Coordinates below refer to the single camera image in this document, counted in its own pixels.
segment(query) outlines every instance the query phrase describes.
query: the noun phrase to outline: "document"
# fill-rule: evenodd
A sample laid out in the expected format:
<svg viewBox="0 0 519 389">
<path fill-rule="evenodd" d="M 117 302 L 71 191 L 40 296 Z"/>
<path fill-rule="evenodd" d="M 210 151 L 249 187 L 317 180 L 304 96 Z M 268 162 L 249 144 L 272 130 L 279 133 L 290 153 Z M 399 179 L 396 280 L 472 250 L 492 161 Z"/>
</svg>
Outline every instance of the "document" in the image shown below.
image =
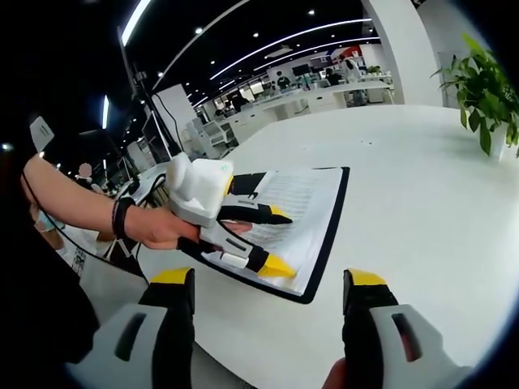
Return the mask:
<svg viewBox="0 0 519 389">
<path fill-rule="evenodd" d="M 248 269 L 222 263 L 219 253 L 204 257 L 254 282 L 303 295 L 328 230 L 341 178 L 339 168 L 267 172 L 255 189 L 259 203 L 277 205 L 294 222 L 254 224 L 242 237 L 285 260 L 296 271 L 294 278 L 259 277 Z"/>
</svg>

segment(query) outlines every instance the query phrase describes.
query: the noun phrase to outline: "cable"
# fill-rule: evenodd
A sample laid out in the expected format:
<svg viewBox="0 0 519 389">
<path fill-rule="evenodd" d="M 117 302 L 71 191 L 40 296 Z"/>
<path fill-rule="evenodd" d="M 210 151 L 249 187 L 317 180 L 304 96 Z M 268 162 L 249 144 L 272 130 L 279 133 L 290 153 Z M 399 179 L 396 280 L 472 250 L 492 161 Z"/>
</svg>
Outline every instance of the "cable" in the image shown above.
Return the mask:
<svg viewBox="0 0 519 389">
<path fill-rule="evenodd" d="M 45 216 L 47 216 L 47 219 L 50 221 L 50 223 L 56 228 L 56 230 L 61 234 L 63 235 L 70 243 L 72 243 L 74 246 L 76 246 L 78 249 L 84 251 L 85 253 L 87 253 L 88 255 L 94 257 L 95 259 L 99 259 L 100 261 L 103 261 L 105 263 L 108 263 L 109 265 L 111 266 L 114 266 L 114 267 L 117 267 L 115 266 L 113 263 L 111 263 L 110 261 L 107 261 L 106 259 L 104 259 L 103 257 L 100 257 L 99 255 L 96 255 L 96 254 L 93 254 L 91 253 L 90 251 L 84 249 L 83 247 L 81 247 L 80 245 L 78 245 L 76 242 L 74 242 L 74 240 L 72 240 L 72 238 L 70 238 L 64 231 L 62 231 L 57 225 L 56 223 L 54 223 L 54 220 L 51 216 L 49 216 L 49 214 L 47 213 L 47 211 L 45 209 L 43 209 L 43 207 L 41 206 L 41 203 L 40 203 L 40 200 L 38 200 L 38 198 L 36 197 L 36 194 L 34 193 L 34 191 L 32 190 L 31 188 L 31 184 L 29 184 L 29 181 L 27 179 L 27 177 L 25 176 L 25 172 L 22 171 L 22 176 L 24 177 L 24 180 L 25 180 L 25 183 L 27 184 L 27 188 L 29 189 L 29 191 L 31 192 L 31 195 L 32 197 L 34 198 L 34 200 L 36 201 L 36 205 L 38 206 L 38 208 L 44 213 Z M 160 178 L 163 178 L 164 177 L 164 174 L 160 174 L 158 175 L 156 178 L 155 178 L 155 181 L 153 182 L 152 184 L 152 188 L 151 190 L 149 191 L 149 193 L 151 194 L 155 189 L 156 189 L 156 184 L 158 183 L 159 179 Z M 137 252 L 135 254 L 135 260 L 137 259 L 137 254 L 139 254 L 139 249 L 140 249 L 140 246 L 137 248 Z"/>
<path fill-rule="evenodd" d="M 155 96 L 157 96 L 157 98 L 159 99 L 159 101 L 161 102 L 161 105 L 162 107 L 165 109 L 165 111 L 167 112 L 168 115 L 171 116 L 171 118 L 173 119 L 174 123 L 175 123 L 175 132 L 177 133 L 177 138 L 178 138 L 178 144 L 180 144 L 180 148 L 182 149 L 182 151 L 184 151 L 184 146 L 182 144 L 182 140 L 180 140 L 180 135 L 178 134 L 178 124 L 177 124 L 177 120 L 174 118 L 174 116 L 171 114 L 171 112 L 169 111 L 169 109 L 166 108 L 165 104 L 164 104 L 164 101 L 162 101 L 161 97 L 156 94 Z"/>
</svg>

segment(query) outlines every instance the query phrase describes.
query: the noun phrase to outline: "black wristband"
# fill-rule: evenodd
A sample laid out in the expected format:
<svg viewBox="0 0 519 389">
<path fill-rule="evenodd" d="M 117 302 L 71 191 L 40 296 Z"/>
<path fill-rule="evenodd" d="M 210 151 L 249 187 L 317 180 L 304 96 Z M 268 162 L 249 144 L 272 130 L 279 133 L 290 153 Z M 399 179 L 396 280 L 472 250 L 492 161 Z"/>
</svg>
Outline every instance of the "black wristband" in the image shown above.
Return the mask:
<svg viewBox="0 0 519 389">
<path fill-rule="evenodd" d="M 112 209 L 112 230 L 118 239 L 128 237 L 124 231 L 124 220 L 127 217 L 127 210 L 135 205 L 135 200 L 131 197 L 123 197 L 115 202 Z"/>
</svg>

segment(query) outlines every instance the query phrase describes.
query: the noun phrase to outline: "computer monitor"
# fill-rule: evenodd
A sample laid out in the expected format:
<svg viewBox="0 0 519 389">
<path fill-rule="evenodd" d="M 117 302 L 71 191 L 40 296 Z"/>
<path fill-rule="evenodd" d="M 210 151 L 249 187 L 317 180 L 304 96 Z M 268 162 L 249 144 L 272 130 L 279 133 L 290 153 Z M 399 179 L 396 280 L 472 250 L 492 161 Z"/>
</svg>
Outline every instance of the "computer monitor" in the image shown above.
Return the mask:
<svg viewBox="0 0 519 389">
<path fill-rule="evenodd" d="M 304 65 L 301 65 L 301 66 L 293 67 L 292 71 L 296 77 L 300 76 L 300 75 L 307 75 L 307 74 L 311 73 L 311 69 L 307 63 L 305 63 Z"/>
</svg>

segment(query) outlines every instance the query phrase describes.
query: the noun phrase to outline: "white desk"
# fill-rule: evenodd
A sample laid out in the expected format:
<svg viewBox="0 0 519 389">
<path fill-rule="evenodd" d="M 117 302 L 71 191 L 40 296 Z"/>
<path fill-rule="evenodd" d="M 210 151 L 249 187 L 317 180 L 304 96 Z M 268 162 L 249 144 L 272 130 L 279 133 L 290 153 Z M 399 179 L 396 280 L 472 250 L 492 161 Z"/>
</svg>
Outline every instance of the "white desk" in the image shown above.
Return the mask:
<svg viewBox="0 0 519 389">
<path fill-rule="evenodd" d="M 145 172 L 140 173 L 138 176 L 140 182 L 139 189 L 137 189 L 133 194 L 126 193 L 123 194 L 121 197 L 132 197 L 137 205 L 141 204 L 152 192 L 152 185 L 155 182 L 155 179 L 159 177 L 161 174 L 165 174 L 165 168 L 167 164 L 168 162 L 163 162 L 161 164 L 151 167 Z M 161 178 L 156 183 L 155 187 L 159 186 L 164 181 L 165 179 Z"/>
<path fill-rule="evenodd" d="M 259 388 L 321 387 L 341 342 L 342 272 L 374 271 L 473 365 L 517 296 L 519 164 L 492 162 L 457 109 L 382 105 L 273 123 L 237 147 L 236 174 L 349 166 L 335 242 L 307 306 L 241 284 L 177 251 L 141 249 L 150 277 L 196 269 L 196 341 Z"/>
<path fill-rule="evenodd" d="M 229 125 L 234 136 L 241 144 L 268 124 L 293 118 L 307 113 L 346 108 L 344 94 L 363 89 L 389 89 L 391 86 L 382 81 L 347 83 L 330 88 L 318 88 L 307 92 L 297 89 L 287 92 L 286 96 L 275 96 L 262 101 L 252 109 L 218 122 L 220 126 Z"/>
</svg>

